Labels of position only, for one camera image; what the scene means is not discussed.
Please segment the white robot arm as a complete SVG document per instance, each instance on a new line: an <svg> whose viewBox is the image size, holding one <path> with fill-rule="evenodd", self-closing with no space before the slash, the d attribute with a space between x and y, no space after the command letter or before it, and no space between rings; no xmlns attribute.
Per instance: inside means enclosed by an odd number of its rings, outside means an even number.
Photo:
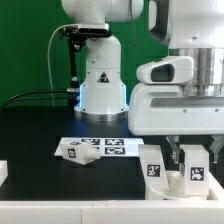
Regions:
<svg viewBox="0 0 224 224"><path fill-rule="evenodd" d="M72 18L72 47L85 49L86 78L77 114L94 119L125 115L137 136L210 135L216 157L224 146L224 0L62 0ZM120 78L121 44L112 22L149 11L152 37L166 57L143 64L128 92Z"/></svg>

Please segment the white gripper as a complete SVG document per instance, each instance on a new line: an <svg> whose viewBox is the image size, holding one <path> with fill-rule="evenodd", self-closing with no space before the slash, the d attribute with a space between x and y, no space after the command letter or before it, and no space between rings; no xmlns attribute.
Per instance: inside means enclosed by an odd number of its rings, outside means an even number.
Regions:
<svg viewBox="0 0 224 224"><path fill-rule="evenodd" d="M179 137L213 135L211 151L218 162L224 147L224 97L184 97L179 85L139 83L132 91L128 115L129 130L136 136L166 137L175 164L179 163Z"/></svg>

